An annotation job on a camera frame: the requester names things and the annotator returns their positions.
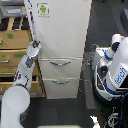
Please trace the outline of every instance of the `white panel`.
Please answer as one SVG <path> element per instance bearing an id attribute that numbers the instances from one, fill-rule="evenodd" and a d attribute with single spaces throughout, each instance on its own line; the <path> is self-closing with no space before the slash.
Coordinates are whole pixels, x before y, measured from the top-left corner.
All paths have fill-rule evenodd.
<path id="1" fill-rule="evenodd" d="M 25 1 L 31 25 L 28 1 Z M 38 40 L 39 58 L 83 56 L 92 0 L 30 0 Z M 38 3 L 47 3 L 49 17 L 38 14 Z"/>
<path id="2" fill-rule="evenodd" d="M 39 65 L 40 65 L 40 70 L 41 70 L 43 79 L 44 78 L 72 78 L 72 77 L 74 78 L 74 77 L 80 77 L 82 59 L 51 60 L 51 61 L 39 60 Z"/>
<path id="3" fill-rule="evenodd" d="M 43 80 L 48 99 L 77 98 L 79 79 L 62 80 L 69 81 L 65 84 L 52 81 L 61 80 Z"/>

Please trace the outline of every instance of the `drawer handle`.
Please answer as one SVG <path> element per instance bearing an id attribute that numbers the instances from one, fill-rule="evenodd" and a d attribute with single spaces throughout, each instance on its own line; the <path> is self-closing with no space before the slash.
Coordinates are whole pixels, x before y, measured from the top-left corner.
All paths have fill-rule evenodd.
<path id="1" fill-rule="evenodd" d="M 15 72 L 14 73 L 11 73 L 11 72 L 8 72 L 8 73 L 0 73 L 0 75 L 15 75 Z"/>
<path id="2" fill-rule="evenodd" d="M 56 81 L 56 80 L 54 80 L 54 81 L 52 81 L 52 82 L 54 82 L 54 83 L 56 83 L 56 84 L 66 84 L 66 83 L 69 82 L 69 80 L 66 80 L 66 81 Z"/>
<path id="3" fill-rule="evenodd" d="M 0 89 L 1 92 L 5 92 L 5 91 L 3 91 L 3 88 L 4 88 L 4 86 L 1 87 L 1 89 Z M 7 88 L 6 88 L 6 90 L 7 90 Z"/>
<path id="4" fill-rule="evenodd" d="M 6 61 L 0 61 L 0 63 L 8 63 L 9 59 L 7 59 Z"/>
<path id="5" fill-rule="evenodd" d="M 62 63 L 62 64 L 58 64 L 58 63 L 56 63 L 56 62 L 54 62 L 54 61 L 51 61 L 50 63 L 51 63 L 51 64 L 54 64 L 54 65 L 57 65 L 57 66 L 64 66 L 64 65 L 66 65 L 66 64 L 71 63 L 71 61 L 67 61 L 67 62 L 64 62 L 64 63 Z"/>
<path id="6" fill-rule="evenodd" d="M 2 40 L 0 40 L 0 44 L 2 44 Z"/>

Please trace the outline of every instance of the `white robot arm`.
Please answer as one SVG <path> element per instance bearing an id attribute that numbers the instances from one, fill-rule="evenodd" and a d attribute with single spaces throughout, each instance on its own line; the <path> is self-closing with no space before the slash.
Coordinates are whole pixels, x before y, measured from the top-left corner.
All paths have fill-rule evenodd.
<path id="1" fill-rule="evenodd" d="M 111 65 L 113 56 L 117 51 L 117 48 L 121 41 L 124 39 L 120 34 L 114 34 L 112 36 L 111 47 L 108 47 L 107 50 L 103 50 L 104 56 L 100 59 L 100 68 L 101 70 L 106 70 Z"/>
<path id="2" fill-rule="evenodd" d="M 20 124 L 30 104 L 29 90 L 32 82 L 32 72 L 35 66 L 41 44 L 31 42 L 27 48 L 27 55 L 21 59 L 10 87 L 2 98 L 1 128 L 23 128 Z"/>

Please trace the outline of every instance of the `label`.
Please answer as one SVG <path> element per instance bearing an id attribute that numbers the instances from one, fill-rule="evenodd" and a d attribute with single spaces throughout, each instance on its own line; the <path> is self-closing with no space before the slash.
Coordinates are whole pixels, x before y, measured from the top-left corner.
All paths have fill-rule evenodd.
<path id="1" fill-rule="evenodd" d="M 9 68 L 9 70 L 11 70 L 11 69 L 13 69 L 13 68 Z"/>
<path id="2" fill-rule="evenodd" d="M 9 14 L 19 14 L 20 13 L 20 9 L 10 9 L 10 10 L 7 10 L 7 12 Z"/>
<path id="3" fill-rule="evenodd" d="M 6 57 L 6 55 L 1 55 L 1 58 L 5 58 Z"/>
<path id="4" fill-rule="evenodd" d="M 38 14 L 42 17 L 49 17 L 49 5 L 47 3 L 38 3 Z"/>
<path id="5" fill-rule="evenodd" d="M 22 58 L 25 55 L 25 53 L 17 53 L 13 55 L 14 55 L 14 58 Z"/>
<path id="6" fill-rule="evenodd" d="M 8 36 L 9 39 L 13 39 L 14 38 L 12 33 L 8 33 L 7 36 Z"/>
<path id="7" fill-rule="evenodd" d="M 116 87 L 119 88 L 121 86 L 121 84 L 123 83 L 127 74 L 128 74 L 127 69 L 122 64 L 120 64 L 114 77 L 113 77 L 113 81 L 114 81 Z"/>

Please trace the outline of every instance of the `blue logo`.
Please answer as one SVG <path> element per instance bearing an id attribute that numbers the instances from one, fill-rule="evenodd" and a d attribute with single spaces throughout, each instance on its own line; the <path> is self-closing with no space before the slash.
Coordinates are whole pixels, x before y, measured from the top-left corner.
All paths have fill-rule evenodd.
<path id="1" fill-rule="evenodd" d="M 119 85 L 119 84 L 122 82 L 122 80 L 124 79 L 126 72 L 127 72 L 127 71 L 126 71 L 124 68 L 120 68 L 120 72 L 119 72 L 119 74 L 117 75 L 117 78 L 114 79 L 115 82 L 116 82 L 118 85 Z"/>

